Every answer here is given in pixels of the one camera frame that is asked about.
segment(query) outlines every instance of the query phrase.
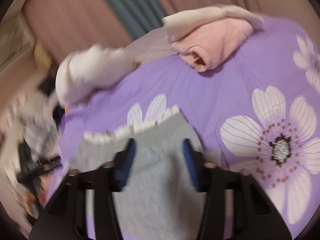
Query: mattress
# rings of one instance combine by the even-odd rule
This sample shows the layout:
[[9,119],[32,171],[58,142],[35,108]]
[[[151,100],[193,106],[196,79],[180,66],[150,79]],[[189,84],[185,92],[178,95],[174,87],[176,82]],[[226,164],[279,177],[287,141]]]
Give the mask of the mattress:
[[[113,132],[177,105],[205,150],[222,152],[226,168],[260,182],[295,238],[320,202],[319,71],[306,32],[268,17],[263,31],[214,70],[198,73],[177,55],[146,64],[86,105],[69,108],[60,128],[65,168],[50,194],[85,131]],[[88,233],[94,237],[90,218]]]

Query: scalloped white trim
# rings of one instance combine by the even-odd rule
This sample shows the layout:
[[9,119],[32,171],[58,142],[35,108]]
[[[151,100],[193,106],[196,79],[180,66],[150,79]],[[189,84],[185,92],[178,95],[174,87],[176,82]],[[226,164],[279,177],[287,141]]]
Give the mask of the scalloped white trim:
[[97,132],[84,132],[84,141],[94,143],[94,144],[105,144],[111,141],[118,141],[125,137],[130,137],[132,134],[137,134],[144,132],[148,129],[159,125],[172,116],[178,114],[180,112],[178,106],[174,105],[171,109],[167,108],[164,112],[164,115],[156,120],[150,122],[142,122],[132,126],[121,126],[114,133],[97,133]]

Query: gray fabric garment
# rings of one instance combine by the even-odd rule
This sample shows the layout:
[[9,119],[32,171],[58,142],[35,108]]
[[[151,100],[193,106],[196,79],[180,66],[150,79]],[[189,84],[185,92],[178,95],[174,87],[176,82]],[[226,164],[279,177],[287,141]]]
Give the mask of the gray fabric garment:
[[166,16],[157,0],[107,0],[134,39],[162,26]]
[[[191,139],[201,151],[197,134],[179,113],[132,138],[138,150],[131,175],[124,191],[114,193],[122,233],[142,240],[196,239],[205,194],[191,185],[182,141]],[[81,171],[95,169],[112,160],[127,140],[103,145],[83,141],[70,166]]]

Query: flower center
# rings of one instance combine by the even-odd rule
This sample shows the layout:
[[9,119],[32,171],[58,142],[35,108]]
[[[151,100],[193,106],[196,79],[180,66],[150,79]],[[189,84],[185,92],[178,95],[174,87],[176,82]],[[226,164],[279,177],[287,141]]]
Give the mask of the flower center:
[[283,134],[277,137],[275,143],[270,142],[272,149],[272,161],[276,161],[276,165],[281,167],[286,162],[287,158],[291,157],[290,147],[291,137],[286,138]]
[[312,53],[310,55],[310,65],[314,68],[317,72],[320,72],[320,60],[317,54]]

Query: white flower print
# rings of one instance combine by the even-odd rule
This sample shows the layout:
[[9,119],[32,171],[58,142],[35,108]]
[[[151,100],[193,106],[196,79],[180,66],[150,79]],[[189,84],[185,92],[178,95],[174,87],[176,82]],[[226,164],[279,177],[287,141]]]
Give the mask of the white flower print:
[[[157,95],[150,103],[144,122],[156,121],[165,115],[167,98],[165,94]],[[135,103],[127,115],[128,126],[142,123],[142,109],[139,103]]]
[[320,94],[320,54],[309,37],[296,36],[300,51],[293,53],[293,60],[298,68],[306,70],[308,83]]
[[233,171],[252,174],[280,213],[287,204],[287,221],[297,223],[311,198],[311,174],[320,172],[320,138],[311,138],[316,113],[303,96],[286,116],[284,95],[276,87],[255,89],[252,106],[262,126],[247,116],[227,119],[220,135],[227,149],[252,159],[231,165]]

